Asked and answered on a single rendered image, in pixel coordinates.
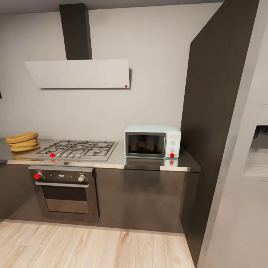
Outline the microwave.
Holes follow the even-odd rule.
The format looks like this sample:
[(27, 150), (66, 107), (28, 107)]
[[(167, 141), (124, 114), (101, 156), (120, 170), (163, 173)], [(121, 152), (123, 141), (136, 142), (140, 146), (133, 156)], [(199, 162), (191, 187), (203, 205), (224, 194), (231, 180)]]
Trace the microwave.
[(181, 132), (173, 125), (129, 124), (124, 131), (128, 157), (178, 158)]

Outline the popcorn bag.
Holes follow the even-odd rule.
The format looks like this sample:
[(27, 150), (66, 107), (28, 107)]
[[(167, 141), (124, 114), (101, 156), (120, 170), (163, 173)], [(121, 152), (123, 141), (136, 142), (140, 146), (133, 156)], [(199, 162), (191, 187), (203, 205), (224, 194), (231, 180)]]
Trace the popcorn bag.
[(22, 152), (37, 149), (40, 147), (38, 142), (38, 133), (24, 133), (5, 138), (9, 144), (10, 150), (13, 152)]

